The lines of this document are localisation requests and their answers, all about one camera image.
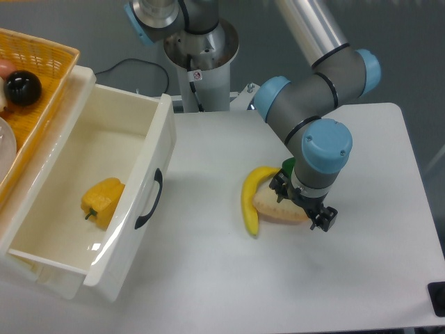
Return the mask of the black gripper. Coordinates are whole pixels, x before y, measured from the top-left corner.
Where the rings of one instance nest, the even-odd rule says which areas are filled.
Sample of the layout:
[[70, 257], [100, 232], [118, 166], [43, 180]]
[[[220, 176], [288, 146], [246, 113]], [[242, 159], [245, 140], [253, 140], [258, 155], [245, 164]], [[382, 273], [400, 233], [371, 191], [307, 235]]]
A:
[[290, 200], [295, 205], [308, 209], [307, 215], [311, 220], [310, 230], [318, 228], [328, 232], [334, 225], [338, 211], [333, 207], [323, 205], [330, 190], [329, 187], [313, 189], [301, 184], [294, 175], [288, 177], [285, 173], [277, 173], [270, 181], [269, 188], [275, 192], [277, 203]]

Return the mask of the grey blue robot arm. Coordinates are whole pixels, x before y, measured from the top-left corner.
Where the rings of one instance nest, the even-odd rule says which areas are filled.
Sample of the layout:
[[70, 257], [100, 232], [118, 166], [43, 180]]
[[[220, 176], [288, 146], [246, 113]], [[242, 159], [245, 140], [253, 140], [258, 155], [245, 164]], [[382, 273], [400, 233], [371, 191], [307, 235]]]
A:
[[[328, 231], [337, 211], [324, 200], [353, 140], [345, 125], [327, 115], [373, 90], [381, 68], [370, 51], [350, 47], [322, 1], [278, 1], [277, 7], [312, 74], [299, 84], [273, 77], [248, 101], [292, 155], [290, 170], [266, 175], [277, 199], [292, 202], [314, 228]], [[145, 44], [163, 43], [177, 69], [184, 112], [229, 109], [229, 66], [239, 41], [217, 1], [129, 1], [124, 9]]]

